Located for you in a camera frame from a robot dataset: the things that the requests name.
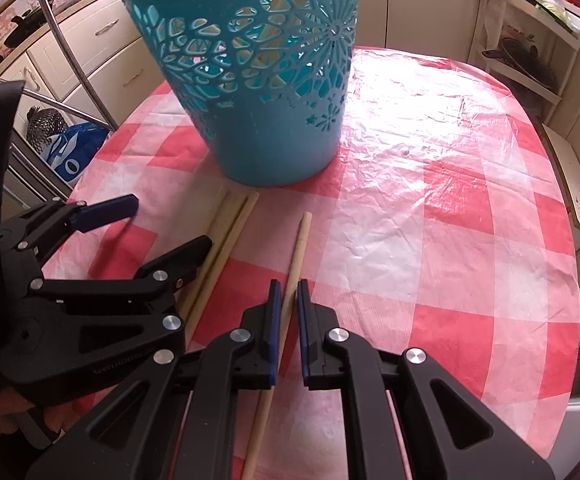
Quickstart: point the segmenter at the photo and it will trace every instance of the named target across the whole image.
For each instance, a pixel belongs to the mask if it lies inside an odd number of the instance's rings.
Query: blue plastic basket
[[[224,173],[281,186],[337,152],[358,0],[123,0]]]

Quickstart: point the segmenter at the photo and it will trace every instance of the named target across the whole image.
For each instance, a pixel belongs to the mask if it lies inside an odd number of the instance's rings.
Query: blue plastic bag
[[[103,146],[109,131],[94,123],[70,126],[65,133],[50,137],[51,144],[41,157],[58,176],[73,186]]]

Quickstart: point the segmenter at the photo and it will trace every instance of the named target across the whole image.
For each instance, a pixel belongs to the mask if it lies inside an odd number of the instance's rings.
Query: table
[[[133,192],[132,222],[76,234],[53,278],[129,278],[196,235],[222,176],[167,84],[100,150],[71,200]],[[285,279],[300,217],[314,218],[302,276],[315,302],[378,348],[425,349],[542,456],[568,402],[579,289],[566,209],[525,112],[471,66],[356,50],[340,150],[317,176],[262,189],[192,348],[238,325],[269,280]],[[337,392],[301,381],[295,324],[257,478],[341,479]],[[255,395],[240,396],[235,478]]]

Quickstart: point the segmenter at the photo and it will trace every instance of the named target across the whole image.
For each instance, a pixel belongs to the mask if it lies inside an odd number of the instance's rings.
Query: pan handle
[[[507,59],[508,57],[500,50],[484,50],[481,52],[481,56],[487,57],[488,59]]]

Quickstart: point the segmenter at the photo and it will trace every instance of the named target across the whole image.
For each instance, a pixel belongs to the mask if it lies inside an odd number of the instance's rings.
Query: frying pan
[[[50,7],[53,2],[54,0],[48,0]],[[4,41],[7,48],[16,48],[46,23],[41,7],[26,10],[22,16],[15,16],[11,21],[16,24],[16,28]]]
[[[551,92],[556,90],[556,81],[551,70],[539,60],[539,51],[532,45],[530,50],[513,38],[503,38],[499,50],[484,50],[488,59],[502,59],[506,65],[515,68]]]

